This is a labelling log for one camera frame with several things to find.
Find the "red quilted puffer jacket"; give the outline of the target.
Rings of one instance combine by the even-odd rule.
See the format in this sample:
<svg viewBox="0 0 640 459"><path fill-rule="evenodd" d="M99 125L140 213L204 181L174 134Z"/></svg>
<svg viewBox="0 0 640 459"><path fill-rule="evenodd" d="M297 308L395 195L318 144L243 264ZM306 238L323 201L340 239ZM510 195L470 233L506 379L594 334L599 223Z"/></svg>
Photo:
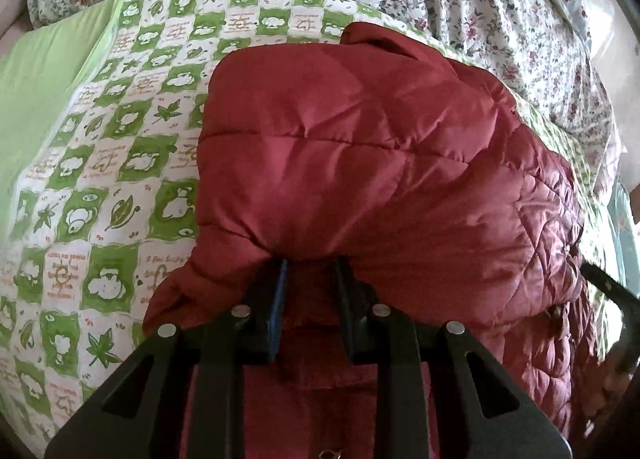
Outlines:
<svg viewBox="0 0 640 459"><path fill-rule="evenodd" d="M248 457L372 455L375 370L346 357L333 257L413 320L463 323L564 436L584 433L584 214L570 164L490 73L369 23L237 50L208 86L198 176L198 237L143 329L206 323L290 262L279 360L245 377Z"/></svg>

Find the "green white patterned blanket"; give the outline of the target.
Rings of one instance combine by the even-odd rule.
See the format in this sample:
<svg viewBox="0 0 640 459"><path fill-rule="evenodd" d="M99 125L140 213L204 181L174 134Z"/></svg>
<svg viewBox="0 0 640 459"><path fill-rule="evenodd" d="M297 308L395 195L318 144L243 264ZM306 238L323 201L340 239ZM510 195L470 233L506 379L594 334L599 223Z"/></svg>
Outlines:
<svg viewBox="0 0 640 459"><path fill-rule="evenodd" d="M249 47L336 45L354 23L477 68L349 0L122 0L104 63L18 180L1 253L1 412L35 453L141 343L156 289L189 260L218 63ZM570 164L585 234L580 150L508 92L522 122Z"/></svg>

